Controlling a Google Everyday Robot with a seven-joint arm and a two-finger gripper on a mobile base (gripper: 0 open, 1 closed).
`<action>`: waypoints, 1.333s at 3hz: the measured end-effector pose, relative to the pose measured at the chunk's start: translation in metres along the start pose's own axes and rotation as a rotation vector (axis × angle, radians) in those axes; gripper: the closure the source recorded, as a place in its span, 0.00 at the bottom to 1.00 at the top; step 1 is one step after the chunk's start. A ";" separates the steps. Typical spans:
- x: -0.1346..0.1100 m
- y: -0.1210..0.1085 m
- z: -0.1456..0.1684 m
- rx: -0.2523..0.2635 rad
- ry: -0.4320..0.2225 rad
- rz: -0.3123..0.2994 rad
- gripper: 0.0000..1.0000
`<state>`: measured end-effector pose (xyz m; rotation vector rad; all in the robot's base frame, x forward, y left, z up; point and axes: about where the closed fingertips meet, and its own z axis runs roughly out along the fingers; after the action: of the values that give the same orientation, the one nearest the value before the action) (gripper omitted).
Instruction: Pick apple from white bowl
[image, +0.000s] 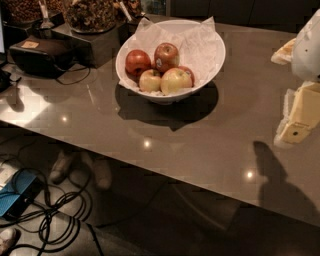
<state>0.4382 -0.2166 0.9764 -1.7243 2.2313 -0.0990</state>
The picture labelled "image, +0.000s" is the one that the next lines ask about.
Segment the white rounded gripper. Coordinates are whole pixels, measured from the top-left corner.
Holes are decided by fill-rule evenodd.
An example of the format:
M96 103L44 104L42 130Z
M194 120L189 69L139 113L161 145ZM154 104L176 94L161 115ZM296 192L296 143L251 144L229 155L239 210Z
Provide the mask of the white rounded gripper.
M284 96L283 119L274 144L289 148L301 143L320 123L320 9L293 38L276 52L271 61L286 65L305 82L296 90L288 89Z

